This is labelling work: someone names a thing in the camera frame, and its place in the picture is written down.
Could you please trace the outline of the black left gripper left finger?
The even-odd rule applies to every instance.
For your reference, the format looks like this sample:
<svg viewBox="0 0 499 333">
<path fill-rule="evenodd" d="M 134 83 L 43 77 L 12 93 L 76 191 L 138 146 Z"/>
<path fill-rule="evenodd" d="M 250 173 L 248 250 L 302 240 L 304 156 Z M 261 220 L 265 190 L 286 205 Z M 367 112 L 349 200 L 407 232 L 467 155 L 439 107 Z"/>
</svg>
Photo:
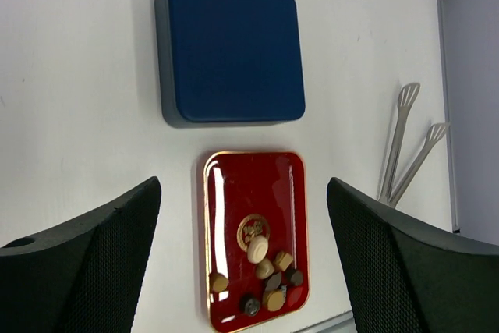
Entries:
<svg viewBox="0 0 499 333">
<path fill-rule="evenodd" d="M 1 248 L 3 332 L 129 332 L 161 206 L 151 177 Z"/>
</svg>

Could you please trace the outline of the right aluminium side rail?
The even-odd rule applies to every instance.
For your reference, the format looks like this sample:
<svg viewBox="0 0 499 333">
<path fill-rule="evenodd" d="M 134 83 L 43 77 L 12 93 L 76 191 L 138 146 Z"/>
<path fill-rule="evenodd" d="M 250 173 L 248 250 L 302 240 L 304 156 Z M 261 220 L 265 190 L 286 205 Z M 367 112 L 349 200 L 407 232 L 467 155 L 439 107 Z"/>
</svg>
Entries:
<svg viewBox="0 0 499 333">
<path fill-rule="evenodd" d="M 445 52 L 445 32 L 444 32 L 444 0 L 437 0 L 437 14 L 439 25 L 439 38 L 441 46 L 441 70 L 442 70 L 442 84 L 444 95 L 444 115 L 446 121 L 451 124 L 450 104 L 448 97 L 448 72 L 447 60 Z M 455 190 L 455 170 L 453 160 L 453 150 L 451 142 L 451 127 L 448 128 L 447 135 L 447 150 L 448 150 L 448 174 L 450 186 L 450 200 L 451 200 L 451 227 L 454 234 L 460 234 L 461 229 L 458 223 L 458 209 L 456 203 L 456 190 Z"/>
</svg>

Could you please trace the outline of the white round chocolate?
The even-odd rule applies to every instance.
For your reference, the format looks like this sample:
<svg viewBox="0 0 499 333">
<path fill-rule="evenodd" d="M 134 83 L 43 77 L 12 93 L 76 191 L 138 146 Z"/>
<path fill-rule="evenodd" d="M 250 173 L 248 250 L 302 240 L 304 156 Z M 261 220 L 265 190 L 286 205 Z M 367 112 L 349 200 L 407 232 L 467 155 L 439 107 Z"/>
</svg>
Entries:
<svg viewBox="0 0 499 333">
<path fill-rule="evenodd" d="M 267 255 L 268 241 L 265 236 L 254 237 L 247 247 L 247 259 L 251 264 L 259 264 Z"/>
</svg>

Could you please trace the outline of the metal serving tongs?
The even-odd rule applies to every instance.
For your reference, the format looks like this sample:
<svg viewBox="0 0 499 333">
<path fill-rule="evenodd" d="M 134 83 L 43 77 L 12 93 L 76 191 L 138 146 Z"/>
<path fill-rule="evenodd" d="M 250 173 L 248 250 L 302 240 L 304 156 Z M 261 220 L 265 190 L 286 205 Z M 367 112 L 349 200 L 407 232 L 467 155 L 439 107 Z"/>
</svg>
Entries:
<svg viewBox="0 0 499 333">
<path fill-rule="evenodd" d="M 428 211 L 451 210 L 448 152 L 450 123 L 442 83 L 393 83 L 380 92 L 387 106 L 386 151 L 378 200 L 393 208 L 427 203 Z"/>
</svg>

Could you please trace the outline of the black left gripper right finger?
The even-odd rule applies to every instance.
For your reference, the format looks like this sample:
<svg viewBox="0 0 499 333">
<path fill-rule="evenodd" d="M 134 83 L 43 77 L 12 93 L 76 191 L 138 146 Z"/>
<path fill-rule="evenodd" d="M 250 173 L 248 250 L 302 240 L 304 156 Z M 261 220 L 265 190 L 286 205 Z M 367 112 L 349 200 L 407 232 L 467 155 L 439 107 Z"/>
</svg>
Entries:
<svg viewBox="0 0 499 333">
<path fill-rule="evenodd" d="M 496 332 L 498 247 L 382 204 L 338 178 L 327 208 L 359 332 Z"/>
</svg>

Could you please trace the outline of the tan square chocolate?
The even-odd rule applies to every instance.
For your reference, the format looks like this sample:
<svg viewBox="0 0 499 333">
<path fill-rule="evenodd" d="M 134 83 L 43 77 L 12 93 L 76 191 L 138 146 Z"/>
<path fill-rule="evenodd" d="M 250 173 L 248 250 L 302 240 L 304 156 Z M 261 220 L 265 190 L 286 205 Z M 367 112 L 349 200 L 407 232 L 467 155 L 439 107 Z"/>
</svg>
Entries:
<svg viewBox="0 0 499 333">
<path fill-rule="evenodd" d="M 293 256 L 285 251 L 280 251 L 274 258 L 274 268 L 276 271 L 286 271 L 293 262 Z"/>
</svg>

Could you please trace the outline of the cream heart chocolate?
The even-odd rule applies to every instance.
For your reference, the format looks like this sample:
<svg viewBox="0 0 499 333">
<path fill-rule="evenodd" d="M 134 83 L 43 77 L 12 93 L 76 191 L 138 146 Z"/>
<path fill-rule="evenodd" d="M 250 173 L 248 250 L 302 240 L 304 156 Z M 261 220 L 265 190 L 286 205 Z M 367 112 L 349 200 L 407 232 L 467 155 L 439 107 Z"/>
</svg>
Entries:
<svg viewBox="0 0 499 333">
<path fill-rule="evenodd" d="M 255 275 L 258 279 L 264 280 L 271 277 L 274 273 L 274 265 L 268 258 L 264 258 L 255 270 Z"/>
</svg>

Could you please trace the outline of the tan ridged chocolate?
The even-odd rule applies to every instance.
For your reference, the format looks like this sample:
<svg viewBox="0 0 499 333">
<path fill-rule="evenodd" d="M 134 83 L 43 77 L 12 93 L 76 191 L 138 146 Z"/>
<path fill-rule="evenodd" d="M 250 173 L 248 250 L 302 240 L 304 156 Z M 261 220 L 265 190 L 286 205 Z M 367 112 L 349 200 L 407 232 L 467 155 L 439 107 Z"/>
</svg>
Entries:
<svg viewBox="0 0 499 333">
<path fill-rule="evenodd" d="M 228 278 L 219 272 L 212 272 L 209 274 L 209 286 L 212 293 L 224 292 L 228 287 Z"/>
</svg>

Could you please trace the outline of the tan hexagon chocolate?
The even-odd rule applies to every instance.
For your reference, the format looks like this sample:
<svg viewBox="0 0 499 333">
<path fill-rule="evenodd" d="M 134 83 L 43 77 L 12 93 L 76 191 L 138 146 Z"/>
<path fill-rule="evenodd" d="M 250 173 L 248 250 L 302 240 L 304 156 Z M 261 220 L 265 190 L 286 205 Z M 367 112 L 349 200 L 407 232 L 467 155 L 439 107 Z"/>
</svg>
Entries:
<svg viewBox="0 0 499 333">
<path fill-rule="evenodd" d="M 285 304 L 285 294 L 280 289 L 264 292 L 262 305 L 270 312 L 280 310 Z"/>
</svg>

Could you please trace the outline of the dark round chocolate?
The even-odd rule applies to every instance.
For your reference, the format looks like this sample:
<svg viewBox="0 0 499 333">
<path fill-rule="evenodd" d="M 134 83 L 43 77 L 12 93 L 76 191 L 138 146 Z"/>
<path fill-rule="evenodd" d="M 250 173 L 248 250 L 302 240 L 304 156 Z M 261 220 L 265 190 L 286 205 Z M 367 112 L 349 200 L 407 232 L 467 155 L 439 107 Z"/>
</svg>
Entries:
<svg viewBox="0 0 499 333">
<path fill-rule="evenodd" d="M 261 308 L 261 302 L 255 295 L 247 293 L 239 300 L 239 310 L 248 317 L 255 317 Z"/>
</svg>

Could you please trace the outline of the red lacquer tray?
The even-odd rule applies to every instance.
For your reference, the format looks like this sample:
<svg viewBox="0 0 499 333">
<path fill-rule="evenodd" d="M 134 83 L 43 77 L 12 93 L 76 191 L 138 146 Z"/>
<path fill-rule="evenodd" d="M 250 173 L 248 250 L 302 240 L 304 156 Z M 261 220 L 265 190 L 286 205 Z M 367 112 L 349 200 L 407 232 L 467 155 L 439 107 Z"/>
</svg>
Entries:
<svg viewBox="0 0 499 333">
<path fill-rule="evenodd" d="M 220 151 L 203 167 L 203 236 L 207 317 L 217 332 L 238 332 L 301 309 L 310 293 L 309 241 L 305 168 L 291 151 Z M 268 241 L 268 258 L 280 251 L 293 256 L 290 267 L 303 273 L 303 283 L 288 283 L 285 272 L 255 275 L 258 264 L 247 259 L 256 236 Z M 212 293 L 209 274 L 228 278 L 224 292 Z M 280 289 L 284 306 L 275 312 L 262 305 L 264 292 Z M 251 293 L 261 302 L 255 317 L 239 310 L 240 298 Z"/>
</svg>

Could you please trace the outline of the dark brown chocolate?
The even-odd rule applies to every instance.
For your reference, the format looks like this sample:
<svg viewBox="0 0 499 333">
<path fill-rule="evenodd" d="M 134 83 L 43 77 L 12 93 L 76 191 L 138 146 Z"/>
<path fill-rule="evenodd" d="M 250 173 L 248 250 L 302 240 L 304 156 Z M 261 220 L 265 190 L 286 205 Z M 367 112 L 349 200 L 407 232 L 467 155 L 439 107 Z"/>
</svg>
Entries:
<svg viewBox="0 0 499 333">
<path fill-rule="evenodd" d="M 290 285 L 300 286 L 303 283 L 303 273 L 296 268 L 289 267 L 285 271 L 286 280 Z"/>
</svg>

